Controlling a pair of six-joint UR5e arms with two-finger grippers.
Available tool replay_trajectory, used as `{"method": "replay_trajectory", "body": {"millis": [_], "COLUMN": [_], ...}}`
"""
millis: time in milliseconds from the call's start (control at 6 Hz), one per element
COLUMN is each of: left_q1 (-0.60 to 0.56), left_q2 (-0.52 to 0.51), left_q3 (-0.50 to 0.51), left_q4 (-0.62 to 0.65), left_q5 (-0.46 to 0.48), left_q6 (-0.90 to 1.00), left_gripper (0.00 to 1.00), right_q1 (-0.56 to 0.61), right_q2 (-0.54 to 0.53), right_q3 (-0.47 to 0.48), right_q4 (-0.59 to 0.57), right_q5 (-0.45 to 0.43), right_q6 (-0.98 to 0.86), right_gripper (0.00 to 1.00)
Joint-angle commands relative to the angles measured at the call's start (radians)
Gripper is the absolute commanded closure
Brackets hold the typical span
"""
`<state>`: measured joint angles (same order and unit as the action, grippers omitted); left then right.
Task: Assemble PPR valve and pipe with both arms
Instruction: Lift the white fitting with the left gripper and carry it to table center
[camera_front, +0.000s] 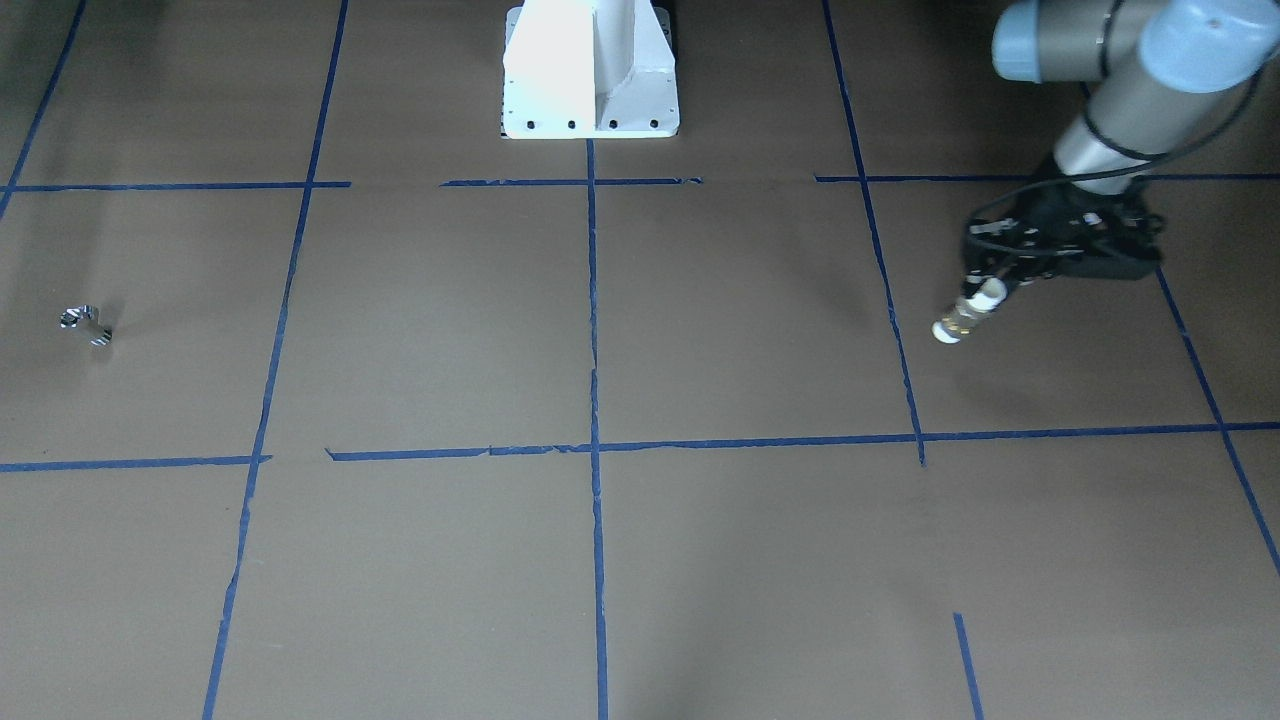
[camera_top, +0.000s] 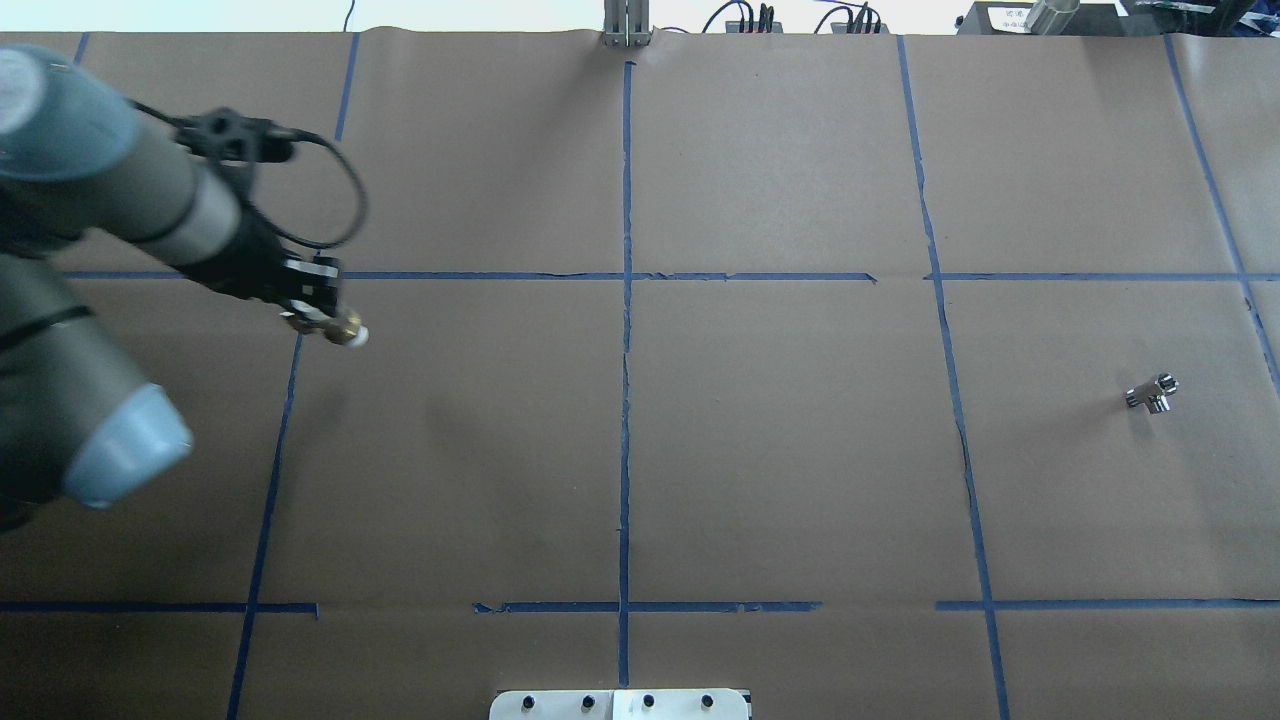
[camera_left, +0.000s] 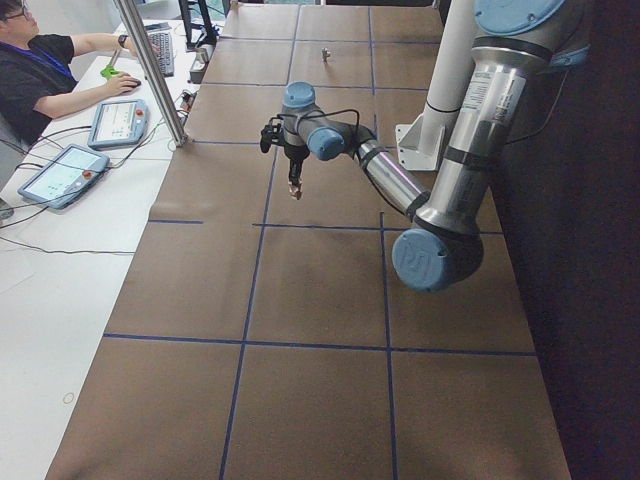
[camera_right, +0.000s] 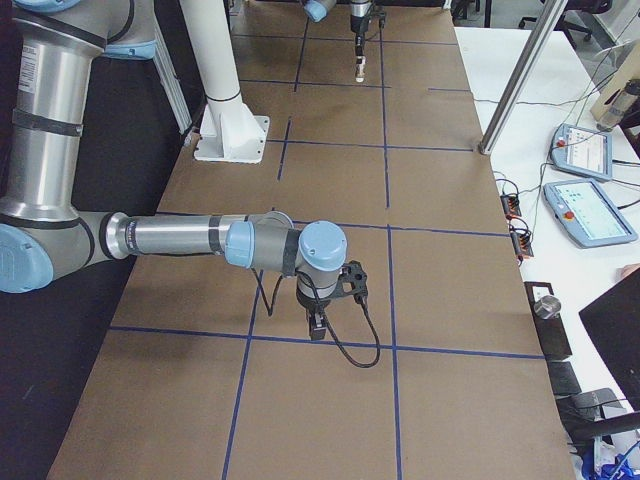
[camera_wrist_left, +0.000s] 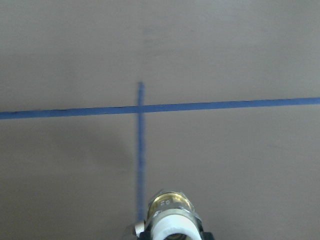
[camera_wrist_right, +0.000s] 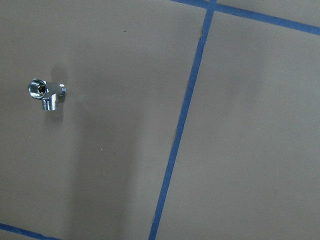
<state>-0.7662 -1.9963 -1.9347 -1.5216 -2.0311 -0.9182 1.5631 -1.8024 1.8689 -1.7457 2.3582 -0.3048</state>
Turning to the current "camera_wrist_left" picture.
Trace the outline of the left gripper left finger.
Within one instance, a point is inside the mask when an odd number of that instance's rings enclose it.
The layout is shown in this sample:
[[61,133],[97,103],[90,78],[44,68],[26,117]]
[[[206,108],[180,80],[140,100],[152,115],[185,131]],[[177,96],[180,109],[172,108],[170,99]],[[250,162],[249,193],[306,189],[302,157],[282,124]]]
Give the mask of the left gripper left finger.
[[152,231],[150,227],[145,228],[143,231],[140,232],[139,240],[152,240]]

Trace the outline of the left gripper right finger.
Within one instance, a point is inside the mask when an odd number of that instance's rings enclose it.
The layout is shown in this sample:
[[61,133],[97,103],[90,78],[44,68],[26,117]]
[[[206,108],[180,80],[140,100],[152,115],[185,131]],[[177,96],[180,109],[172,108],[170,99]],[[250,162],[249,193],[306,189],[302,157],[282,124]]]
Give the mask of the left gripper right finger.
[[202,240],[214,240],[213,233],[211,231],[205,231],[203,227],[200,227],[199,235]]

